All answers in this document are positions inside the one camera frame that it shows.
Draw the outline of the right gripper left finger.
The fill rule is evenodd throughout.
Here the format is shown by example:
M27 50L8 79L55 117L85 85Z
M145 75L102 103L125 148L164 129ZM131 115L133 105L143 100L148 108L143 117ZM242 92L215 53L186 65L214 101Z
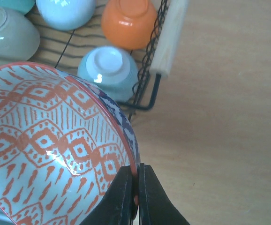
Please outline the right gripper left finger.
M135 208L133 175L129 166L122 166L100 203L81 225L131 225Z

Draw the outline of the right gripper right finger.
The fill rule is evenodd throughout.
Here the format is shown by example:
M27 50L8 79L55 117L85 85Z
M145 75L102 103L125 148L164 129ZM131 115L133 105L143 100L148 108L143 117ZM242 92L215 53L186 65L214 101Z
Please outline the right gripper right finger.
M139 224L189 225L172 204L151 165L139 165Z

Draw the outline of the red bottom bowl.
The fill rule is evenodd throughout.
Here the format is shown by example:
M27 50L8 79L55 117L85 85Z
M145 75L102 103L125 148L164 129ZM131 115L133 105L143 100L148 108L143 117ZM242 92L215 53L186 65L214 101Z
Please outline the red bottom bowl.
M138 175L133 129L97 86L35 62L0 66L0 208L16 225L77 225L116 173Z

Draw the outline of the pale green bowl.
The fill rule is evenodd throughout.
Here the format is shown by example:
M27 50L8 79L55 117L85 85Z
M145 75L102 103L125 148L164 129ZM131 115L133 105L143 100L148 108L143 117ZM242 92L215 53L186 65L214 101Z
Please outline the pale green bowl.
M81 60L77 76L97 85L117 102L129 101L138 84L138 67L131 55L113 46L101 46Z
M0 7L10 8L25 15L31 11L35 3L35 0L0 0Z

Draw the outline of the black wire dish rack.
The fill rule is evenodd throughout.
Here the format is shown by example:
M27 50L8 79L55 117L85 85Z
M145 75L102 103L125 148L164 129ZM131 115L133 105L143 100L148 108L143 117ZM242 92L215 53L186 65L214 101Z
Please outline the black wire dish rack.
M145 1L145 11L137 19L126 19L121 1L109 0L100 8L96 2L38 1L39 16L48 21L47 9L54 15L81 20L82 27L68 33L68 41L58 50L52 64L34 61L33 57L50 43L38 28L20 12L0 7L0 127L84 128L88 123L99 125L130 123L130 112L147 111L150 106L137 105L143 79L149 74L150 61L136 61L109 36L124 40L128 23L139 25L132 30L134 38L144 37L144 28L156 29L164 18L157 54L173 51L175 34L168 26L172 10L156 11Z

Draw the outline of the orange bowl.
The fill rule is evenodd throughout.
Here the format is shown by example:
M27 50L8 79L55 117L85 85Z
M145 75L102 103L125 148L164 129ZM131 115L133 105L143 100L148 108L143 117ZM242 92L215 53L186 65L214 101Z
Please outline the orange bowl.
M109 0L101 17L101 29L114 46L135 50L147 46L157 18L150 0Z

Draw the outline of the white bowl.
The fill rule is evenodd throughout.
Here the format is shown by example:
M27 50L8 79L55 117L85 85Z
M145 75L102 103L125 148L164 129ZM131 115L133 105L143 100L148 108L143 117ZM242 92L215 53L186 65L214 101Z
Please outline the white bowl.
M96 0L36 0L44 21L56 30L75 30L94 15Z
M39 45L39 31L24 15L0 7L0 65L29 60Z

